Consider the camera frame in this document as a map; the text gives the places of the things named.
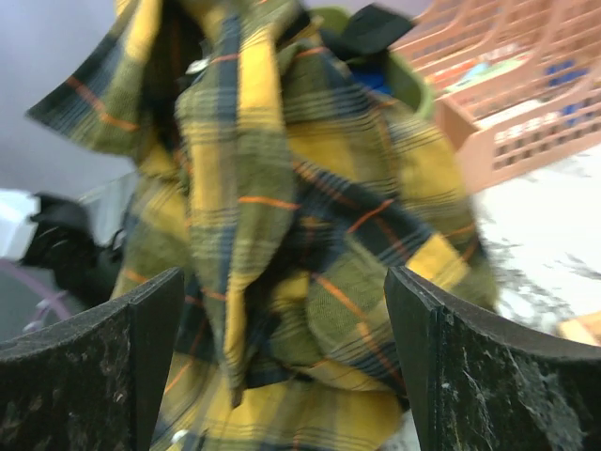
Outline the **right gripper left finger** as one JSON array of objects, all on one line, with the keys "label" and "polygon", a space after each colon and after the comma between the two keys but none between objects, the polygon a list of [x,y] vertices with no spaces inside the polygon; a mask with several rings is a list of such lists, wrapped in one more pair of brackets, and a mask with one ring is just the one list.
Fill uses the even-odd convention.
[{"label": "right gripper left finger", "polygon": [[180,314],[178,268],[1,345],[4,450],[147,450]]}]

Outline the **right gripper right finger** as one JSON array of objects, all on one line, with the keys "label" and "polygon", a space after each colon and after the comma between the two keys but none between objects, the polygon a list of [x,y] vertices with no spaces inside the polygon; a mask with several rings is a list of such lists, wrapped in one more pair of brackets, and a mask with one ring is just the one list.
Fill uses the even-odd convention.
[{"label": "right gripper right finger", "polygon": [[420,447],[596,450],[600,350],[468,303],[416,273],[385,280]]}]

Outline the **yellow plaid shirt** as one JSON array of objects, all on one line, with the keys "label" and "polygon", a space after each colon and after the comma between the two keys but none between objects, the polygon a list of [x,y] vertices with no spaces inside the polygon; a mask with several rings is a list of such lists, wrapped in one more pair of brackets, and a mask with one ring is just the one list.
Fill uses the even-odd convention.
[{"label": "yellow plaid shirt", "polygon": [[36,122],[131,159],[121,296],[185,272],[155,450],[379,450],[408,398],[391,267],[492,308],[455,150],[298,1],[119,1]]}]

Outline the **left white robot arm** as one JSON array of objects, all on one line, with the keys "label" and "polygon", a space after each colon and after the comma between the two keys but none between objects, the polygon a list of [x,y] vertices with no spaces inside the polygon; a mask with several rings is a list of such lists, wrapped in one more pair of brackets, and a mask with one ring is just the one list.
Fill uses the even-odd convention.
[{"label": "left white robot arm", "polygon": [[97,241],[91,208],[55,194],[1,190],[1,262],[53,273],[87,308],[109,300],[123,257],[125,227]]}]

